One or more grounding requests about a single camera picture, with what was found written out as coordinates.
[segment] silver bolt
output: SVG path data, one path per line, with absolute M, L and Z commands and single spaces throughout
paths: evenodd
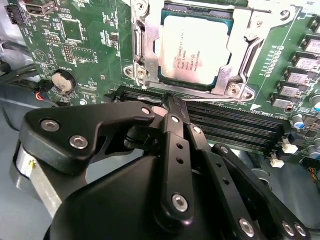
M 293 237 L 295 235 L 294 230 L 290 227 L 290 225 L 288 223 L 286 223 L 285 221 L 282 222 L 282 227 L 284 228 L 284 230 L 286 231 L 287 234 L 289 234 L 291 237 Z
M 171 119 L 172 119 L 175 123 L 179 123 L 179 119 L 176 118 L 175 116 L 172 116 Z
M 172 203 L 173 203 L 173 206 L 175 207 L 175 209 L 177 209 L 179 212 L 184 213 L 188 210 L 187 200 L 179 194 L 173 195 Z
M 194 127 L 193 127 L 193 130 L 195 130 L 195 132 L 196 132 L 197 134 L 200 134 L 200 133 L 201 133 L 201 129 L 198 128 L 197 126 L 194 126 Z
M 124 70 L 124 73 L 128 76 L 132 76 L 132 70 L 131 69 L 126 69 Z
M 149 109 L 147 109 L 147 108 L 145 108 L 145 107 L 143 107 L 142 109 L 142 112 L 144 112 L 145 114 L 150 114 L 150 111 L 149 111 Z
M 78 150 L 83 150 L 89 145 L 88 140 L 85 137 L 79 135 L 71 137 L 69 143 L 72 147 Z
M 294 226 L 298 230 L 298 232 L 301 234 L 302 237 L 307 236 L 306 231 L 299 224 L 296 223 Z
M 88 104 L 87 100 L 85 100 L 85 99 L 81 99 L 81 100 L 80 100 L 80 105 L 81 105 L 81 106 L 85 106 L 85 105 L 87 105 L 87 104 Z
M 60 129 L 59 123 L 54 120 L 44 120 L 41 122 L 41 127 L 43 130 L 48 132 L 56 132 Z
M 236 84 L 231 84 L 226 93 L 229 95 L 229 96 L 237 96 L 240 92 L 241 88 L 240 86 L 236 85 Z
M 228 149 L 227 149 L 226 147 L 224 147 L 224 146 L 221 147 L 221 150 L 222 150 L 225 154 L 227 154 L 227 153 L 229 152 Z
M 244 218 L 241 218 L 239 223 L 242 231 L 244 231 L 244 233 L 247 234 L 249 238 L 253 238 L 255 235 L 255 230 L 252 225 Z
M 138 16 L 144 16 L 148 11 L 147 3 L 143 0 L 137 0 L 135 3 L 135 12 Z
M 245 95 L 244 95 L 245 99 L 251 99 L 253 97 L 253 95 L 249 92 L 247 92 Z
M 147 72 L 146 72 L 145 70 L 142 70 L 142 69 L 138 70 L 138 77 L 139 77 L 140 79 L 143 79 L 143 78 L 145 78 L 146 76 L 147 76 Z

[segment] cpu socket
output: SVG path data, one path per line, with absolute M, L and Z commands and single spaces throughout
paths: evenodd
M 138 86 L 187 101 L 251 101 L 250 73 L 274 27 L 296 8 L 265 0 L 241 6 L 184 0 L 131 0 L 133 64 L 123 73 Z

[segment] white connector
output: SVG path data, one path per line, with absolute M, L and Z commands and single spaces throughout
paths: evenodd
M 290 144 L 288 139 L 284 139 L 282 143 L 282 150 L 285 154 L 295 154 L 299 149 L 296 145 Z
M 279 160 L 275 154 L 271 154 L 270 164 L 273 168 L 281 169 L 285 165 L 285 162 L 282 160 Z

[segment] motherboard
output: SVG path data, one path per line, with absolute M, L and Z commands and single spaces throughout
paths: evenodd
M 53 102 L 172 91 L 212 142 L 320 158 L 320 2 L 9 0 Z

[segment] red wire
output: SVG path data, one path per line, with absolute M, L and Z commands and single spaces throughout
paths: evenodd
M 43 100 L 44 100 L 44 98 L 43 98 L 42 96 L 40 96 L 40 92 L 37 92 L 37 93 L 35 94 L 35 98 L 36 98 L 37 100 L 39 100 L 39 101 L 43 101 Z

